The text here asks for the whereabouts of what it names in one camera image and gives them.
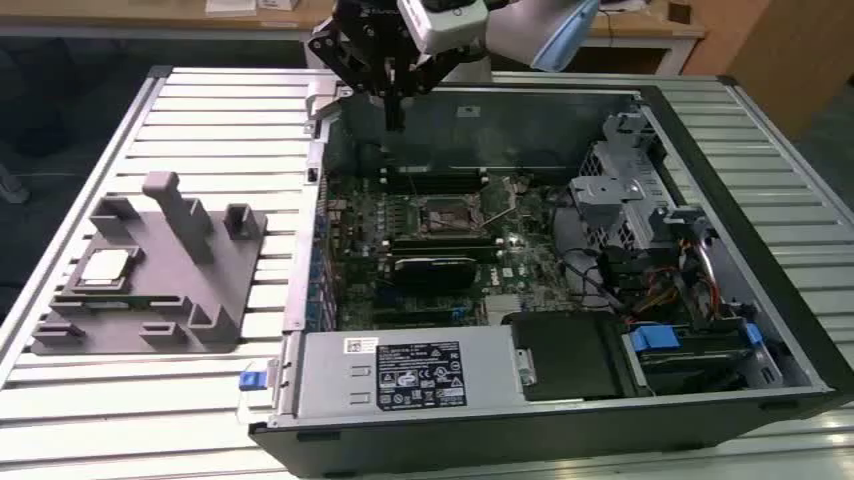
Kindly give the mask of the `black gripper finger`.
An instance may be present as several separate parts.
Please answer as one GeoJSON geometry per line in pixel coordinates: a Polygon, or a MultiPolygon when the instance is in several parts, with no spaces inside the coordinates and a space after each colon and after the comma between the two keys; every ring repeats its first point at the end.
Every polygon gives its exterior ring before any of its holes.
{"type": "Polygon", "coordinates": [[[358,60],[348,39],[333,19],[318,26],[308,40],[309,51],[333,71],[354,93],[368,94],[380,101],[386,131],[394,130],[394,87],[385,66],[372,67],[358,60]]]}
{"type": "Polygon", "coordinates": [[[460,49],[429,55],[417,62],[412,53],[394,57],[394,130],[404,129],[402,100],[425,95],[460,63],[460,49]]]}

